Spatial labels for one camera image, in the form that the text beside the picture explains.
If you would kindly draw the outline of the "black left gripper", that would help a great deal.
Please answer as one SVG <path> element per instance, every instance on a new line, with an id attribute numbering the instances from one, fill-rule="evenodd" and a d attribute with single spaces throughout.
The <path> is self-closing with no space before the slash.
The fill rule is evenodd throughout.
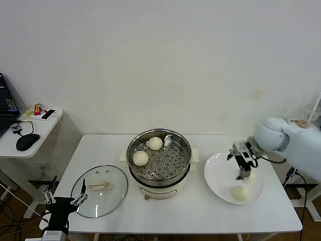
<path id="1" fill-rule="evenodd" d="M 68 230 L 69 214 L 77 210 L 75 205 L 81 205 L 88 197 L 88 194 L 86 193 L 85 179 L 83 179 L 81 193 L 77 198 L 54 198 L 52 189 L 55 186 L 56 180 L 57 175 L 50 182 L 48 187 L 42 191 L 44 201 L 47 204 L 46 209 L 51 214 L 46 230 Z"/>

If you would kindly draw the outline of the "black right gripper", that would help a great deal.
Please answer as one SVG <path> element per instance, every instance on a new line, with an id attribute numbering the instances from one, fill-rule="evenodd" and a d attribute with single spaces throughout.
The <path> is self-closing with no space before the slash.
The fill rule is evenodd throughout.
<path id="1" fill-rule="evenodd" d="M 229 149 L 229 153 L 227 155 L 227 160 L 230 160 L 232 157 L 237 156 L 237 163 L 240 167 L 239 175 L 237 176 L 237 180 L 244 180 L 250 177 L 251 168 L 258 167 L 258 161 L 254 155 L 251 155 L 250 152 L 241 152 L 238 154 L 238 149 L 233 147 Z"/>

